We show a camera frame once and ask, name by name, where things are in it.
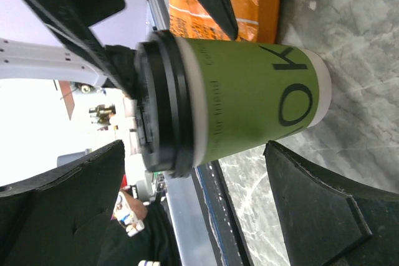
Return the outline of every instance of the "countertop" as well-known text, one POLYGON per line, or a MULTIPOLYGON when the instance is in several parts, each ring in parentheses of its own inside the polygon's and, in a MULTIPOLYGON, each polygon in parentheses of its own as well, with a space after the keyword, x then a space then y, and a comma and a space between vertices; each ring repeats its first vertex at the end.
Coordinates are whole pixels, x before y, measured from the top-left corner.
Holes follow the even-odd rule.
MULTIPOLYGON (((280 142, 339 174, 399 192, 399 0, 281 0, 280 44, 327 63, 324 120, 280 142)), ((221 159, 255 265, 289 265, 264 146, 221 159)))

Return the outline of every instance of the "cup lid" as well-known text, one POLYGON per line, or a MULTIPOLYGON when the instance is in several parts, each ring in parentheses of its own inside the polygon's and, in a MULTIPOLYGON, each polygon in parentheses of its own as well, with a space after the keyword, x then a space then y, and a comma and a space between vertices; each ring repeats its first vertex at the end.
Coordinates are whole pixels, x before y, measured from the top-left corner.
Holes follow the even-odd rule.
POLYGON ((193 166, 194 138, 185 67, 169 31, 154 32, 135 57, 135 118, 147 170, 186 176, 193 166))

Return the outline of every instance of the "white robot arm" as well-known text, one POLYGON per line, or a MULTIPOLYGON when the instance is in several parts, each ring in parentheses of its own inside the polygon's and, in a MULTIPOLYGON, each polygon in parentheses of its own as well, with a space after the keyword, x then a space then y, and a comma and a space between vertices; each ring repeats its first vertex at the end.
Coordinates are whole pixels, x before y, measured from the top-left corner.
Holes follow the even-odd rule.
POLYGON ((63 47, 15 42, 0 38, 0 79, 63 80, 101 87, 101 70, 63 47))

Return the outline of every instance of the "white wall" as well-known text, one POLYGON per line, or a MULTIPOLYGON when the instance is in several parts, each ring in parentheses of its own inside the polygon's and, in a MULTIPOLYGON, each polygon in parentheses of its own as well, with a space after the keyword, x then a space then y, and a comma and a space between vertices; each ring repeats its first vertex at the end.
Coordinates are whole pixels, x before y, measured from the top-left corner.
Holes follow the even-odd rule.
MULTIPOLYGON (((134 48, 145 40, 147 0, 126 2, 124 11, 93 26, 102 43, 134 48)), ((0 0, 0 38, 60 45, 21 0, 0 0)), ((89 147, 50 80, 0 80, 0 107, 0 186, 52 169, 59 155, 89 147)))

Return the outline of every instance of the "coffee cup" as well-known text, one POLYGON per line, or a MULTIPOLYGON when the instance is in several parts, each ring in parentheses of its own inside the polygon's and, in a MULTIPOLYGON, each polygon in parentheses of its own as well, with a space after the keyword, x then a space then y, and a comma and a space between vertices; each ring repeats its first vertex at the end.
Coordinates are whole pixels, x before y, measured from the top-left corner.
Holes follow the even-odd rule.
POLYGON ((316 125, 332 97, 323 60, 289 45, 161 31, 139 44, 135 67, 145 166, 175 177, 316 125))

